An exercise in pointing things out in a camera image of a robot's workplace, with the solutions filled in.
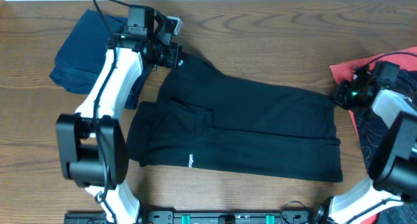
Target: pink fabric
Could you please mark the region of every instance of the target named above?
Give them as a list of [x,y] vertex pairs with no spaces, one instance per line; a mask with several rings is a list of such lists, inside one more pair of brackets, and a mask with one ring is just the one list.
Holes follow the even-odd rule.
[[[409,49],[404,49],[401,51],[406,51],[406,52],[410,52],[410,53],[414,53],[417,54],[417,47],[413,47],[413,48],[409,48]],[[375,55],[369,58],[363,58],[363,59],[357,59],[354,61],[347,61],[344,63],[340,63],[340,64],[335,64],[335,65],[330,65],[330,69],[333,73],[333,77],[336,81],[337,84],[341,83],[343,80],[347,79],[349,81],[352,81],[353,79],[353,71],[355,67],[359,67],[359,66],[363,66],[366,63],[368,63],[369,61],[371,61],[372,59],[380,56],[382,54],[379,55]],[[392,63],[398,64],[401,69],[406,69],[408,71],[416,71],[417,70],[417,58],[416,57],[412,57],[410,55],[389,55],[387,57],[383,57],[381,59],[379,59],[378,61],[390,61]],[[374,63],[370,64],[371,70],[374,67]],[[354,126],[354,129],[356,130],[356,134],[358,133],[358,130],[356,129],[356,124],[354,121],[354,115],[352,111],[349,111],[349,115],[352,118],[352,123]],[[374,222],[376,222],[378,217],[378,214],[368,218],[367,220],[363,221],[362,224],[372,224]]]

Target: black cloth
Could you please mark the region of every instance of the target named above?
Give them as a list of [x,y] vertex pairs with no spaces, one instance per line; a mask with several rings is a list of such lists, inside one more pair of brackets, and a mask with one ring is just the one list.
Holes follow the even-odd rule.
[[342,181],[331,99],[226,76],[192,55],[182,60],[157,103],[139,105],[126,142],[131,159]]
[[[105,17],[112,32],[127,23],[126,18],[116,18],[119,22]],[[98,12],[85,11],[55,57],[55,68],[50,74],[52,81],[68,92],[89,94],[103,69],[108,39],[109,33]],[[149,69],[145,67],[130,91],[125,108],[137,107],[137,99],[148,74]]]
[[[417,72],[400,70],[396,85],[397,89],[395,91],[410,97],[414,104],[417,103]],[[366,169],[368,170],[378,146],[388,132],[388,127],[378,115],[369,109],[355,109],[354,119]],[[377,223],[417,223],[417,204],[409,203],[384,210],[379,213]]]

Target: dark blue cloth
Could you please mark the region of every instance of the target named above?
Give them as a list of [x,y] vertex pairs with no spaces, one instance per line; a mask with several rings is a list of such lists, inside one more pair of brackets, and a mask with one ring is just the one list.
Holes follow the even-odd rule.
[[[417,103],[417,72],[400,70],[395,91],[404,94]],[[356,127],[362,154],[364,155],[366,169],[369,169],[372,157],[378,146],[382,143],[388,131],[385,123],[371,110],[358,109],[354,112]],[[382,211],[378,217],[378,224],[407,224],[417,223],[417,204],[410,203],[403,206],[389,208]]]
[[[126,18],[116,19],[127,23]],[[123,26],[109,16],[106,16],[106,20],[113,33]],[[89,94],[103,69],[108,39],[109,33],[98,12],[85,11],[58,51],[55,68],[50,74],[52,81],[63,86],[68,92]],[[125,108],[137,107],[137,99],[148,74],[149,68],[144,67],[142,75],[130,91]]]

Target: folded black pants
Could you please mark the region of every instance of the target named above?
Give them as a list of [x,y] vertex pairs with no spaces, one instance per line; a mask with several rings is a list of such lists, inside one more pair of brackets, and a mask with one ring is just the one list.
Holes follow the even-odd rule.
[[341,182],[334,104],[322,94],[225,76],[198,57],[167,76],[157,103],[141,103],[130,158]]

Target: wooden table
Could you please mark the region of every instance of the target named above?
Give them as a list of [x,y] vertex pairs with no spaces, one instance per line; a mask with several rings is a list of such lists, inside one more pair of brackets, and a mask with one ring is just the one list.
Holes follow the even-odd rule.
[[[244,79],[328,94],[329,65],[417,45],[416,1],[145,1],[184,22],[179,41]],[[106,12],[126,9],[100,2]],[[68,210],[99,210],[61,174],[55,121],[85,96],[48,77],[54,57],[91,2],[6,3],[0,15],[0,222],[62,223]],[[153,72],[140,100],[155,101],[169,70]],[[126,136],[135,111],[125,110]],[[277,210],[310,207],[366,176],[346,111],[337,108],[342,183],[243,175],[131,161],[128,181],[142,204],[177,210]]]

